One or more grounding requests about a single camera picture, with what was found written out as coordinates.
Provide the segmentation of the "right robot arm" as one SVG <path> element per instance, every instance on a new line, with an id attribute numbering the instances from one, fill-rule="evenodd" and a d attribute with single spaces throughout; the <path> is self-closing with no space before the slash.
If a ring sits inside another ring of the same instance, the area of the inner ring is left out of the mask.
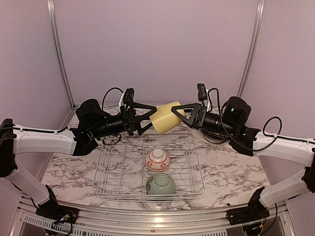
<path id="1" fill-rule="evenodd" d="M 261 187 L 252 195 L 244 216 L 255 220 L 263 210 L 282 200 L 315 191 L 315 141 L 272 134 L 246 127 L 251 107 L 239 97 L 231 97 L 225 110 L 213 114 L 205 106 L 192 103 L 173 106 L 171 112 L 188 127 L 226 135 L 229 145 L 238 153 L 262 155 L 303 164 L 298 173 L 269 187 Z"/>

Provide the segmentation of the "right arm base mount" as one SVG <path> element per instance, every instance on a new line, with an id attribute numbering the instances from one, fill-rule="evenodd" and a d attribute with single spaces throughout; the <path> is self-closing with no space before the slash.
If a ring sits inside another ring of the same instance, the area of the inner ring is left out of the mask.
<path id="1" fill-rule="evenodd" d="M 230 225 L 248 223 L 255 220 L 261 220 L 270 216 L 270 212 L 259 200 L 260 194 L 265 189 L 257 189 L 251 196 L 247 206 L 229 209 L 226 212 L 226 218 Z"/>

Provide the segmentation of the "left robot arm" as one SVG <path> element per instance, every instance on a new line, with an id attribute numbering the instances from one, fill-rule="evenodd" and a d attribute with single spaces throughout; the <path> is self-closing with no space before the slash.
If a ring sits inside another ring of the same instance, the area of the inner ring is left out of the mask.
<path id="1" fill-rule="evenodd" d="M 45 130 L 14 125 L 6 118 L 0 125 L 0 176 L 29 195 L 37 203 L 38 211 L 57 219 L 62 215 L 62 206 L 47 185 L 40 183 L 15 159 L 20 153 L 46 152 L 73 156 L 90 154 L 98 141 L 106 136 L 127 132 L 133 135 L 144 133 L 152 125 L 142 127 L 141 122 L 149 120 L 157 108 L 134 102 L 134 89 L 122 93 L 123 103 L 116 115 L 111 115 L 92 98 L 76 109 L 78 127 L 61 130 Z"/>

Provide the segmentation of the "black rimmed large plate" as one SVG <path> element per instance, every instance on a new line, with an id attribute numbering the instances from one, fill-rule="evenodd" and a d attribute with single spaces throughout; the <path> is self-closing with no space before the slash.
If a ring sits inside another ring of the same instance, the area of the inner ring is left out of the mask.
<path id="1" fill-rule="evenodd" d="M 223 140 L 223 139 L 227 139 L 227 136 L 221 133 L 217 133 L 217 132 L 213 132 L 213 131 L 208 131 L 205 129 L 202 129 L 202 132 L 207 135 L 208 137 L 212 138 L 212 139 L 218 139 L 218 140 Z"/>

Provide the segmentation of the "pale green ceramic bowl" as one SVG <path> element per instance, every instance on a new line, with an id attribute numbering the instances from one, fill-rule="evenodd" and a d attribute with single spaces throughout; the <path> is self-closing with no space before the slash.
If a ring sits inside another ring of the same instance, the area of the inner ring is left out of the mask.
<path id="1" fill-rule="evenodd" d="M 176 184 L 174 179 L 165 173 L 154 174 L 146 182 L 148 195 L 170 195 L 174 194 L 175 190 Z"/>

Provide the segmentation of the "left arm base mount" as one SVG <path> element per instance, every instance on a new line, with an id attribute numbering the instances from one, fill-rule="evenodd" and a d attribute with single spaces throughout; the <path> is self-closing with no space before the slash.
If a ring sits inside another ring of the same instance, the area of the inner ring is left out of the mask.
<path id="1" fill-rule="evenodd" d="M 48 201 L 41 205 L 36 205 L 32 200 L 32 203 L 36 208 L 36 214 L 45 218 L 54 219 L 58 223 L 65 221 L 75 224 L 78 217 L 79 209 L 75 207 L 60 205 L 56 199 L 53 190 L 48 185 L 45 185 L 45 187 L 47 188 L 49 193 Z"/>

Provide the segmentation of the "yellow ceramic cup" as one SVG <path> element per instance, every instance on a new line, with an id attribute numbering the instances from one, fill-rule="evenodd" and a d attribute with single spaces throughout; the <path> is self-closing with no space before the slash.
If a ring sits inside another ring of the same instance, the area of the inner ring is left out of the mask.
<path id="1" fill-rule="evenodd" d="M 180 105 L 179 101 L 175 101 L 157 106 L 157 111 L 150 116 L 150 121 L 158 134 L 164 134 L 182 122 L 182 120 L 171 111 L 173 106 Z"/>

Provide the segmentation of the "white red patterned teacup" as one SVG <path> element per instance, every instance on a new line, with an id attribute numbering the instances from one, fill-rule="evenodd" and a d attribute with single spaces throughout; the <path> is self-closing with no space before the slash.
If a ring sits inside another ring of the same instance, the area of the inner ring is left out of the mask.
<path id="1" fill-rule="evenodd" d="M 166 170 L 170 165 L 170 158 L 166 151 L 156 148 L 146 155 L 146 166 L 154 172 L 162 172 Z"/>

